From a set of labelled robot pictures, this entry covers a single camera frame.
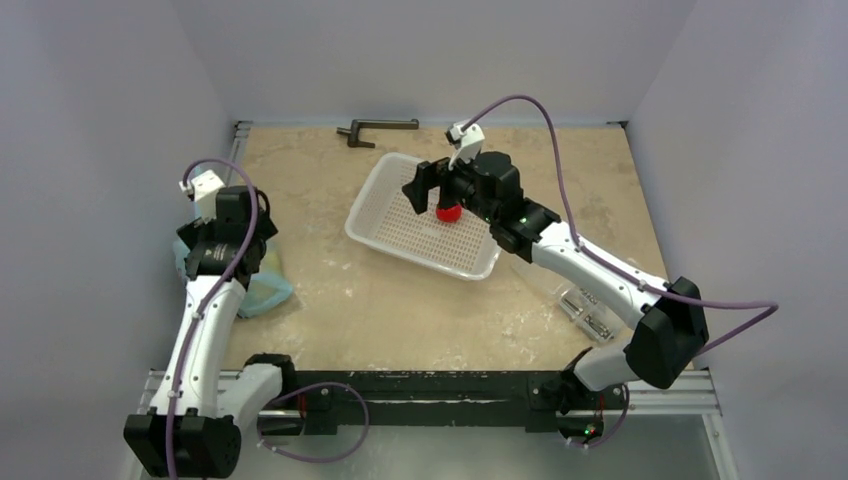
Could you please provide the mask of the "light blue plastic bag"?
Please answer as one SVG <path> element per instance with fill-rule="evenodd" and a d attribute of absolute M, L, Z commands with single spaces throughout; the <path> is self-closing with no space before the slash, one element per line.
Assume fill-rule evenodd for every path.
<path fill-rule="evenodd" d="M 182 240 L 177 239 L 172 243 L 172 250 L 177 274 L 188 290 L 190 278 L 187 273 L 186 260 L 190 249 Z M 267 313 L 284 303 L 292 293 L 292 285 L 282 274 L 277 249 L 273 242 L 269 242 L 267 252 L 260 262 L 260 269 L 251 276 L 243 301 L 233 317 L 233 322 Z"/>

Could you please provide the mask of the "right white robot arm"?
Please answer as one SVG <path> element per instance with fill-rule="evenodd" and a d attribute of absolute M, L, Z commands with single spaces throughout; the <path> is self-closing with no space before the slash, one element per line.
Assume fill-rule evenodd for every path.
<path fill-rule="evenodd" d="M 700 291 L 692 281 L 668 282 L 608 253 L 590 253 L 591 244 L 573 239 L 558 214 L 525 196 L 509 155 L 484 152 L 456 166 L 448 159 L 422 161 L 402 192 L 423 214 L 432 189 L 440 202 L 487 223 L 502 250 L 586 289 L 632 329 L 628 343 L 588 348 L 563 369 L 560 390 L 569 404 L 584 407 L 601 390 L 630 381 L 667 389 L 706 345 Z"/>

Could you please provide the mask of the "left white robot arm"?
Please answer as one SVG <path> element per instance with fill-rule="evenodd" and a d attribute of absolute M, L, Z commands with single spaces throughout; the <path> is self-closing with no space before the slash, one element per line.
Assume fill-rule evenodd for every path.
<path fill-rule="evenodd" d="M 123 430 L 153 478 L 230 477 L 262 408 L 287 408 L 298 395 L 293 361 L 275 353 L 252 355 L 235 382 L 219 388 L 231 328 L 277 229 L 260 204 L 266 198 L 261 192 L 223 187 L 205 198 L 210 217 L 178 231 L 190 248 L 188 281 L 165 377 L 146 411 L 129 415 Z"/>

